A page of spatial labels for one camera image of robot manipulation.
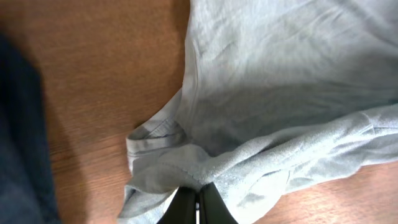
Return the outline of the light blue t-shirt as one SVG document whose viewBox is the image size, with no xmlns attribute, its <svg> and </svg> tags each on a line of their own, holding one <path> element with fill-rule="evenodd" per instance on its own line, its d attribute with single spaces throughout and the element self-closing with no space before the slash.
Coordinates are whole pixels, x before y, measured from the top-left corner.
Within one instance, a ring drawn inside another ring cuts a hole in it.
<svg viewBox="0 0 398 224">
<path fill-rule="evenodd" d="M 194 0 L 182 88 L 126 139 L 119 223 L 214 183 L 251 223 L 281 195 L 397 160 L 396 0 Z"/>
</svg>

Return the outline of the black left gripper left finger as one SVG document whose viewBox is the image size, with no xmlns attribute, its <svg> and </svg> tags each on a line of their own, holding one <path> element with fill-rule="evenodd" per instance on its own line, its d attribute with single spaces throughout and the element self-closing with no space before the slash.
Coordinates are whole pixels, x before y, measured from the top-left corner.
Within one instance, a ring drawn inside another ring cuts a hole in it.
<svg viewBox="0 0 398 224">
<path fill-rule="evenodd" d="M 187 187 L 180 187 L 157 224 L 196 224 L 195 191 Z"/>
</svg>

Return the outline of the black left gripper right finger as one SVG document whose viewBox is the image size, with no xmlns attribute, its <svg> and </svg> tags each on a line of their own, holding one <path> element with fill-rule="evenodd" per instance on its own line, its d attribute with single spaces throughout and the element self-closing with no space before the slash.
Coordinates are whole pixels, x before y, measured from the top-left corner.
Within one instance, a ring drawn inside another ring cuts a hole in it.
<svg viewBox="0 0 398 224">
<path fill-rule="evenodd" d="M 198 201 L 200 224 L 238 224 L 214 183 L 207 184 L 200 190 Z"/>
</svg>

